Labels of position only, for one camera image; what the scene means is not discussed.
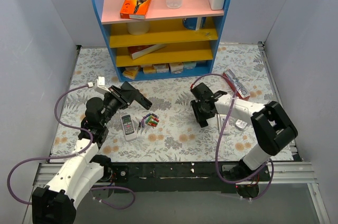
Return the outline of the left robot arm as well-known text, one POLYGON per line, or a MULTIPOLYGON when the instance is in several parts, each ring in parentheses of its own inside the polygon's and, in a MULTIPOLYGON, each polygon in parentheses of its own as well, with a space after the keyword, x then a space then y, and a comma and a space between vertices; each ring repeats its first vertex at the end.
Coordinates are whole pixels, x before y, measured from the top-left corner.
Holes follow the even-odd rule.
POLYGON ((98 153, 109 132, 107 124, 118 110, 126 109, 133 101, 146 109, 152 104, 128 82, 107 88, 103 80, 97 79, 89 86, 103 98, 93 97, 86 102, 73 152, 44 187, 34 190, 33 223, 73 223, 78 205, 96 182, 127 179, 127 167, 114 166, 109 157, 98 153))

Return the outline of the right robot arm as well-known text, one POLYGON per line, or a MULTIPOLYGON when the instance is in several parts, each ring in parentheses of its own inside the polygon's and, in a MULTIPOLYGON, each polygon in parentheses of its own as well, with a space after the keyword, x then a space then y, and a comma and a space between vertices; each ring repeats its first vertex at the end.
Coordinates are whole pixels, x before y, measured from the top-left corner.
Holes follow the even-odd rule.
POLYGON ((280 103, 267 104, 235 99, 227 92, 212 92, 204 83, 191 88, 191 101, 197 123, 203 128, 215 115, 230 115, 253 127, 257 144, 235 167, 244 180, 251 180, 258 169, 298 136, 298 131, 280 103))

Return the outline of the small white remote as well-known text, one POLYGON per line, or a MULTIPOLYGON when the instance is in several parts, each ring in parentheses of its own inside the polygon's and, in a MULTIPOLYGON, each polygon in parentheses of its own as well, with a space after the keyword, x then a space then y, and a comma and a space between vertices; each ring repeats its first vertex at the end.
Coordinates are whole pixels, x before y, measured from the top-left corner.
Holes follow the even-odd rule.
POLYGON ((224 122, 226 120, 226 115, 222 114, 217 114, 217 123, 218 123, 218 130, 219 133, 223 132, 222 135, 229 135, 229 123, 227 122, 226 125, 224 126, 224 122))

